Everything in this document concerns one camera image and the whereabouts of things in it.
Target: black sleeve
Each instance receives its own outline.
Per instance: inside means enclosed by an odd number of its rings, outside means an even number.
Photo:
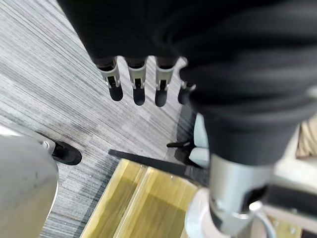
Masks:
[[[316,111],[317,2],[58,0],[95,63],[181,56],[210,150],[243,164],[282,157]]]
[[[210,150],[249,165],[280,159],[316,111],[317,2],[195,1],[167,16],[154,17],[155,37],[188,59],[180,77],[197,85]]]

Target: beige fabric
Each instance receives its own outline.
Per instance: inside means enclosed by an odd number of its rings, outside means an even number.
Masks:
[[[317,156],[317,114],[301,125],[297,157]]]

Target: yellow wooden board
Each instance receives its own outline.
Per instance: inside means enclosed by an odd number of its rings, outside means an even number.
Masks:
[[[302,228],[296,225],[289,224],[282,220],[269,217],[272,222],[276,238],[300,238],[302,236]]]
[[[81,238],[187,238],[184,218],[197,187],[121,160]]]
[[[146,168],[121,160],[90,217],[81,238],[110,238],[115,233]]]
[[[148,168],[114,238],[179,238],[197,187]]]

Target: metal joint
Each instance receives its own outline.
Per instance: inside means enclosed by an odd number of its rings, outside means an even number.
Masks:
[[[181,84],[181,87],[183,89],[188,89],[190,92],[194,91],[195,88],[196,88],[196,84],[192,85],[192,86],[188,86],[188,83],[183,81],[182,84]]]
[[[141,68],[128,67],[128,69],[133,89],[137,88],[137,84],[140,84],[140,88],[143,89],[145,85],[146,63]]]
[[[163,69],[157,66],[156,68],[156,88],[157,90],[167,91],[169,83],[171,82],[174,67]]]
[[[110,71],[103,71],[99,68],[99,71],[101,72],[108,88],[112,88],[113,86],[120,86],[120,73],[116,59],[114,60],[114,62],[114,68]]]

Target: gray carpet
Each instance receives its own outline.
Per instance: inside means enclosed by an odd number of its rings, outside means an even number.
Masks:
[[[191,111],[177,102],[177,70],[166,105],[157,108],[150,58],[146,102],[139,107],[122,58],[118,64],[124,98],[113,102],[55,1],[1,1],[0,121],[65,141],[83,154],[77,166],[58,165],[59,194],[42,238],[80,236],[118,163],[109,149],[175,162],[166,143],[190,137]]]

